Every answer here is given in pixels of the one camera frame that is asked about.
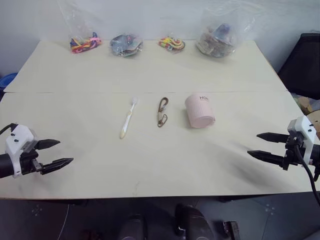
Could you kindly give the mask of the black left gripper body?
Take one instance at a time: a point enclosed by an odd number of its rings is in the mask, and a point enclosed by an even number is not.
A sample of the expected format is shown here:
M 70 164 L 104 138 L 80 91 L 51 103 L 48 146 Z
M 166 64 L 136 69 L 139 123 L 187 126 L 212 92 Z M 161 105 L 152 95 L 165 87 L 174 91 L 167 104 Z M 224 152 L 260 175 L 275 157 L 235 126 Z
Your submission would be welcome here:
M 42 147 L 42 141 L 38 141 L 32 148 L 23 147 L 20 155 L 20 167 L 22 175 L 38 172 L 43 175 L 44 165 L 37 161 L 39 156 L 37 150 Z

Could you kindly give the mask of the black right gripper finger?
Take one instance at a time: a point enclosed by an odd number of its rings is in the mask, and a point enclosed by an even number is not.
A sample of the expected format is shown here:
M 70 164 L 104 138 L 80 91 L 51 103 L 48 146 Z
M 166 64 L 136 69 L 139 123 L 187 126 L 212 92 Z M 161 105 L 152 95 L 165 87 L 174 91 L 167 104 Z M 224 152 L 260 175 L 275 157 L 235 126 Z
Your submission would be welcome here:
M 274 155 L 271 152 L 266 152 L 262 150 L 248 150 L 247 153 L 260 161 L 277 165 L 281 168 L 284 167 L 284 157 Z
M 273 132 L 259 133 L 256 136 L 260 139 L 263 139 L 265 141 L 272 142 L 272 143 L 286 143 L 289 138 L 289 135 L 287 134 L 280 134 L 280 133 L 273 133 Z

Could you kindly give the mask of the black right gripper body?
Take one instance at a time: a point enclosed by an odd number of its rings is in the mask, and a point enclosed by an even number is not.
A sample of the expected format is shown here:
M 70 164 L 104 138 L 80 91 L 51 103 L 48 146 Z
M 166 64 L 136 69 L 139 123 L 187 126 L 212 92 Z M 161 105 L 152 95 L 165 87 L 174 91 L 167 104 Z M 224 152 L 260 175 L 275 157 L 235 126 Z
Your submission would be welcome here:
M 296 146 L 298 147 L 299 153 L 303 155 L 306 148 L 304 147 L 303 140 L 298 136 L 289 135 L 285 143 L 285 155 L 283 160 L 283 169 L 288 170 L 289 165 L 300 165 L 301 161 L 295 152 Z

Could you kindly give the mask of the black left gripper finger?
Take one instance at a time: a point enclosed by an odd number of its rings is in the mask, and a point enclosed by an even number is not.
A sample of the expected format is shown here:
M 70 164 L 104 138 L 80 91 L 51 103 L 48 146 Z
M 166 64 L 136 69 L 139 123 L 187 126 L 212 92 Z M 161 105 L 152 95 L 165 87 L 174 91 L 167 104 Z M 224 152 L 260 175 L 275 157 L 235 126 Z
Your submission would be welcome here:
M 37 150 L 43 150 L 43 149 L 48 149 L 51 148 L 57 144 L 60 144 L 61 142 L 59 140 L 55 139 L 43 139 L 39 140 L 37 142 Z
M 42 168 L 40 170 L 40 174 L 45 175 L 45 174 L 57 171 L 65 166 L 67 166 L 73 160 L 74 160 L 73 158 L 60 158 L 60 159 L 54 160 L 52 163 L 42 165 Z

